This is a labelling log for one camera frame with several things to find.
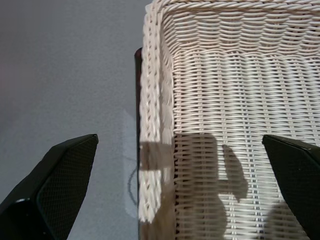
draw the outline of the gray surface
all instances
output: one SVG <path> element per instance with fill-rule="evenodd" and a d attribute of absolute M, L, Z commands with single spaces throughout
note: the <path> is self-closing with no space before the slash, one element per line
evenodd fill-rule
<path fill-rule="evenodd" d="M 138 238 L 127 181 L 136 164 L 134 53 L 149 2 L 1 1 L 0 201 L 51 146 L 100 139 L 69 240 Z"/>

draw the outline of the basket bottom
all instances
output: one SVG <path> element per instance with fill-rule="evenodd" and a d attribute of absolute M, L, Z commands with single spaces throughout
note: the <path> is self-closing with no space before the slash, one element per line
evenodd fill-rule
<path fill-rule="evenodd" d="M 320 144 L 319 79 L 318 55 L 174 56 L 177 239 L 308 239 L 261 141 Z"/>

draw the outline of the wicker basket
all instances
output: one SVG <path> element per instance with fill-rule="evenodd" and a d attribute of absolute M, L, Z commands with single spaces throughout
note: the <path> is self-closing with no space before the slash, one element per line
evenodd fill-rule
<path fill-rule="evenodd" d="M 141 239 L 308 239 L 261 140 L 320 144 L 319 20 L 312 0 L 147 7 Z"/>

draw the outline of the woven wicker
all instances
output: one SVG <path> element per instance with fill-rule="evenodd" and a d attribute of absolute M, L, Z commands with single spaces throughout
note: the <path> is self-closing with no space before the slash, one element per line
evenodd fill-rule
<path fill-rule="evenodd" d="M 308 239 L 261 141 L 320 144 L 319 20 L 312 0 L 147 7 L 141 239 Z"/>

